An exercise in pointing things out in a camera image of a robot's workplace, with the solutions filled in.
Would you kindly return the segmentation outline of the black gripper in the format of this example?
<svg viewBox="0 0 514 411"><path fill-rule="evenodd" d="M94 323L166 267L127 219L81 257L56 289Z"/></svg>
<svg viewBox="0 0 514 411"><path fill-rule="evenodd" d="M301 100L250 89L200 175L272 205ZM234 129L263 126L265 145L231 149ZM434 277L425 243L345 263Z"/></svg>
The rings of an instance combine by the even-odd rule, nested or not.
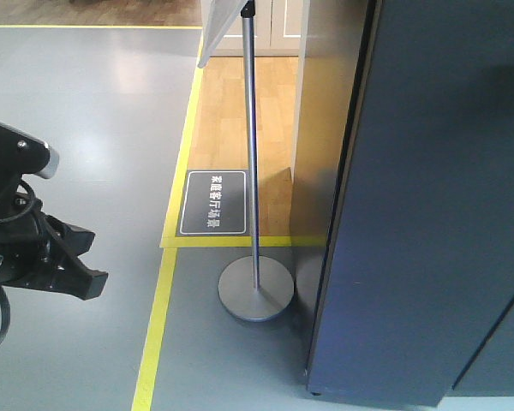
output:
<svg viewBox="0 0 514 411"><path fill-rule="evenodd" d="M81 300L99 297L108 279L105 271L88 268L79 256L88 252L95 234L32 210L0 223L0 285L14 288L53 288Z"/></svg>

